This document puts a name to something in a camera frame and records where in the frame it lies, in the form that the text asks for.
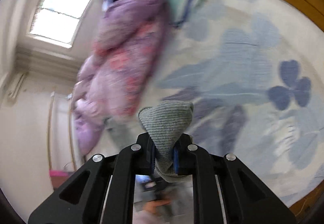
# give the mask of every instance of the person's hand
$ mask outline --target person's hand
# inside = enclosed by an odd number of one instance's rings
[[[171,200],[169,200],[169,199],[150,201],[144,205],[143,210],[150,212],[153,215],[157,215],[158,214],[157,207],[167,205],[170,203],[171,203]]]

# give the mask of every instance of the bed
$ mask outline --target bed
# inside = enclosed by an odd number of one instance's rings
[[[290,207],[324,179],[321,44],[282,0],[206,0],[171,33],[140,108],[193,101],[194,142],[236,154]],[[141,132],[136,117],[111,120],[88,156],[118,153]]]

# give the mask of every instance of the blue flower pattern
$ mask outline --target blue flower pattern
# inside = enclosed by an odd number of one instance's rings
[[[269,100],[278,110],[288,108],[291,98],[294,98],[300,107],[309,103],[311,80],[308,77],[298,79],[299,63],[296,60],[283,61],[280,64],[280,77],[287,86],[275,86],[268,90]]]
[[[212,33],[211,21],[221,19],[225,12],[222,1],[210,2],[192,15],[190,24],[183,28],[184,36],[194,44],[206,46]],[[318,97],[311,98],[311,80],[300,77],[301,65],[296,60],[279,63],[283,84],[271,87],[273,68],[277,64],[270,60],[269,52],[281,36],[277,27],[261,13],[252,16],[250,26],[251,31],[226,29],[220,44],[207,44],[210,50],[217,51],[214,56],[184,65],[160,80],[160,88],[177,90],[162,100],[194,102],[193,120],[187,131],[194,142],[220,156],[236,151],[260,174],[269,172],[278,159],[277,149],[282,142],[276,142],[275,135],[281,133],[280,128],[287,127],[288,138],[300,130],[300,136],[294,141],[285,139],[290,142],[284,152],[296,168],[303,169],[311,163],[317,144],[324,141],[324,103]],[[176,41],[176,46],[180,46],[179,40]],[[296,102],[297,109],[289,108],[291,101]],[[248,115],[246,106],[251,105],[267,109]],[[274,107],[276,117],[269,124],[269,113],[274,112]],[[265,127],[271,130],[260,135]],[[247,139],[253,141],[245,147],[237,146]],[[260,162],[247,148],[249,145],[267,159]]]

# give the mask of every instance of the white wall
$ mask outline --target white wall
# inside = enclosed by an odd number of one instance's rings
[[[101,11],[102,2],[103,0],[90,0],[81,19],[73,45],[67,49],[26,35],[39,3],[39,0],[28,0],[20,27],[18,45],[31,50],[37,49],[44,50],[44,52],[56,52],[72,57],[77,61],[83,61],[91,52],[91,42],[96,33],[99,19],[103,14]]]
[[[0,0],[0,102],[14,68],[15,48],[27,0]]]
[[[54,90],[67,95],[72,84],[29,76],[16,103],[5,99],[0,109],[0,186],[26,223],[30,213],[53,191],[48,173],[47,120]],[[60,132],[67,131],[66,113],[63,117],[66,121],[60,123]]]

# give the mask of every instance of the window frame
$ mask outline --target window frame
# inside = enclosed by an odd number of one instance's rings
[[[32,23],[33,23],[33,20],[34,20],[34,17],[35,17],[35,13],[37,12],[37,9],[39,7],[39,4],[42,0],[38,0],[36,6],[33,7],[32,9],[32,13],[30,15],[30,19],[28,21],[28,24],[27,24],[27,31],[26,31],[26,36],[27,37],[31,37],[33,39],[37,39],[37,40],[40,40],[40,41],[43,41],[43,42],[46,42],[46,43],[50,43],[50,44],[53,44],[53,45],[57,45],[57,46],[60,46],[60,47],[63,47],[63,48],[66,48],[66,49],[70,49],[72,48],[73,46],[73,43],[74,43],[74,40],[79,32],[79,29],[80,29],[80,26],[82,24],[82,21],[84,19],[84,17],[86,16],[86,14],[88,13],[92,3],[93,3],[93,0],[89,0],[88,4],[86,5],[82,15],[80,16],[80,18],[77,18],[79,19],[79,22],[77,24],[77,27],[73,33],[73,36],[71,38],[71,41],[69,43],[65,43],[65,42],[62,42],[62,41],[58,41],[56,39],[52,39],[52,38],[49,38],[49,37],[44,37],[44,36],[41,36],[41,35],[37,35],[37,34],[31,34],[30,33],[30,30],[31,30],[31,26],[32,26]]]

